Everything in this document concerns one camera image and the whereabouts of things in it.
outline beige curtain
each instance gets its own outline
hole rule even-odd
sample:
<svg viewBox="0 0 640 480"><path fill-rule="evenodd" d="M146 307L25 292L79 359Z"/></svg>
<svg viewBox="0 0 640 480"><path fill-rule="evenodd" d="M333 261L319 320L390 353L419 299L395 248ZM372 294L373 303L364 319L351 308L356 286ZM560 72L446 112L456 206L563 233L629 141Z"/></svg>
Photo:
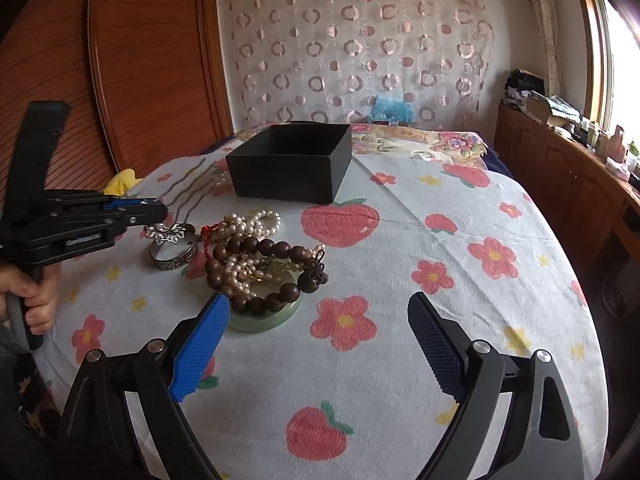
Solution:
<svg viewBox="0 0 640 480"><path fill-rule="evenodd" d="M376 98L475 126L494 30L482 0L220 0L236 127L355 123Z"/></svg>
<svg viewBox="0 0 640 480"><path fill-rule="evenodd" d="M546 92L549 95L561 95L562 85L558 71L556 41L558 39L558 16L556 0L531 0L538 20L538 30L545 48Z"/></svg>

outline silver screw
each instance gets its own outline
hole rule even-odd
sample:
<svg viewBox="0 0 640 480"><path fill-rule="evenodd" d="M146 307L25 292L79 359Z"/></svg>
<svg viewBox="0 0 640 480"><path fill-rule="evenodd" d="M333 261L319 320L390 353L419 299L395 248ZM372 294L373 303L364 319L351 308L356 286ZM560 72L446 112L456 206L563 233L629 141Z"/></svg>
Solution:
<svg viewBox="0 0 640 480"><path fill-rule="evenodd" d="M488 354L491 351L491 345L487 341L474 341L474 350L479 354Z"/></svg>
<svg viewBox="0 0 640 480"><path fill-rule="evenodd" d="M164 349L164 341L162 339L152 339L146 344L146 349L152 354L157 354Z"/></svg>
<svg viewBox="0 0 640 480"><path fill-rule="evenodd" d="M546 350L538 350L536 352L536 357L538 359L540 359L543 363L550 363L551 362L551 354L549 352L547 352Z"/></svg>
<svg viewBox="0 0 640 480"><path fill-rule="evenodd" d="M86 355L86 360L90 363L95 363L98 359L100 359L101 355L102 353L99 350L89 350Z"/></svg>

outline floral bedspread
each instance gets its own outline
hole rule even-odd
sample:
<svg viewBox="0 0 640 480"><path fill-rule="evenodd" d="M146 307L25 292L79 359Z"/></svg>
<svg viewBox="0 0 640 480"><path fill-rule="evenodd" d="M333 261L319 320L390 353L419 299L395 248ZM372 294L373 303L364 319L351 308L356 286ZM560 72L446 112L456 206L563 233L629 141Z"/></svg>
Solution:
<svg viewBox="0 0 640 480"><path fill-rule="evenodd" d="M225 152L240 142L206 155L203 167L220 160L223 169ZM169 162L134 192L159 196L199 161ZM166 202L197 176L175 186ZM205 190L180 213L202 199L189 218L196 227L266 208L282 216L276 240L327 246L327 285L304 295L293 317L273 330L227 330L198 390L182 402L226 478L416 478L456 410L407 322L418 290L471 338L500 352L552 353L586 478L596 476L608 422L596 331L558 240L519 184L474 167L354 155L328 206L238 198L231 187ZM171 210L177 213L175 205ZM211 295L202 252L187 267L163 272L149 265L149 244L142 228L131 228L114 248L63 266L58 321L36 353L58 406L89 349L135 352L167 337ZM148 465L162 477L140 406L134 396L129 403ZM507 408L500 398L498 420ZM472 478L487 471L500 431L491 427Z"/></svg>
<svg viewBox="0 0 640 480"><path fill-rule="evenodd" d="M236 133L246 141L272 124L267 122ZM405 126L352 124L351 148L359 155L387 155L437 161L486 170L486 145L474 132L430 132Z"/></svg>

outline human hand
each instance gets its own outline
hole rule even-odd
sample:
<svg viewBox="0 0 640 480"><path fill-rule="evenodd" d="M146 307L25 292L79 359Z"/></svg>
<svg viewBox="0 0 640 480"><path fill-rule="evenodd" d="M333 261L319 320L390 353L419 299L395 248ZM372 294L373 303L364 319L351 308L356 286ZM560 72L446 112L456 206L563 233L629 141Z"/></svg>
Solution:
<svg viewBox="0 0 640 480"><path fill-rule="evenodd" d="M11 264L0 264L0 319L6 318L4 294L10 292L24 298L29 308L24 319L33 335L39 335L52 329L58 306L58 281L60 264L42 269L40 283Z"/></svg>

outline black box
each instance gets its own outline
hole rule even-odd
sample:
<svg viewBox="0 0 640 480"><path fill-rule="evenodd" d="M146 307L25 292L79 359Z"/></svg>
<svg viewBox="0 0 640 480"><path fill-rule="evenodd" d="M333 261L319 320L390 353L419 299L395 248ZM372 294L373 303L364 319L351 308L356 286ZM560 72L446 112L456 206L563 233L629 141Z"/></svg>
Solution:
<svg viewBox="0 0 640 480"><path fill-rule="evenodd" d="M276 124L226 156L236 195L330 204L351 161L350 124Z"/></svg>

